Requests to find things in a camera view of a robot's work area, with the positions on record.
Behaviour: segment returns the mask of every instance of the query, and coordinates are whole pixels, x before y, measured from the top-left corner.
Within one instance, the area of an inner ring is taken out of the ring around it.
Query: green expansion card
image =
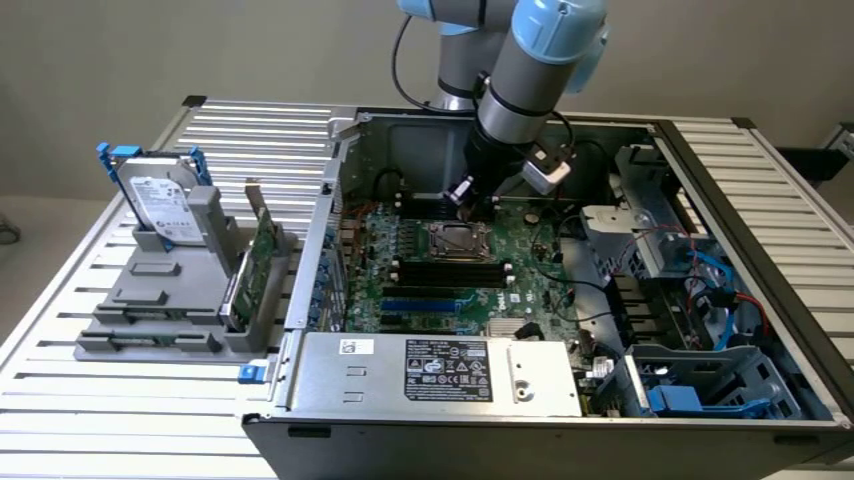
[[[551,262],[555,252],[551,223],[537,239],[539,261],[531,254],[531,241],[539,227],[526,224],[523,217],[534,214],[529,216],[529,223],[538,223],[531,219],[538,219],[541,212],[526,203],[503,207],[489,224],[401,219],[386,205],[363,216],[362,248],[350,261],[351,295],[346,317],[350,331],[394,332],[403,328],[419,333],[510,336],[523,323],[537,322],[547,340],[577,338],[577,325],[561,319],[561,316],[577,318],[575,309],[565,303],[570,287],[547,279],[535,269],[539,262],[545,272],[566,278],[562,265]],[[453,311],[389,311],[382,308],[383,288],[398,285],[393,280],[395,258],[401,262],[434,262],[446,266],[509,262],[513,265],[509,274],[515,278],[505,288],[455,288]],[[394,318],[398,325],[383,321],[383,315],[386,319]]]
[[[246,329],[258,313],[267,289],[272,256],[276,251],[276,227],[270,211],[263,208],[259,213],[255,239],[240,262],[236,286],[228,289],[231,301],[226,302],[226,305],[230,306],[230,327],[235,331]]]

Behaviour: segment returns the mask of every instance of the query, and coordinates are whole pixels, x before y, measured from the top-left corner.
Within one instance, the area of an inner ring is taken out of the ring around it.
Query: capacitor
[[[534,212],[529,212],[522,217],[522,221],[529,227],[533,227],[539,223],[539,215],[537,215]]]

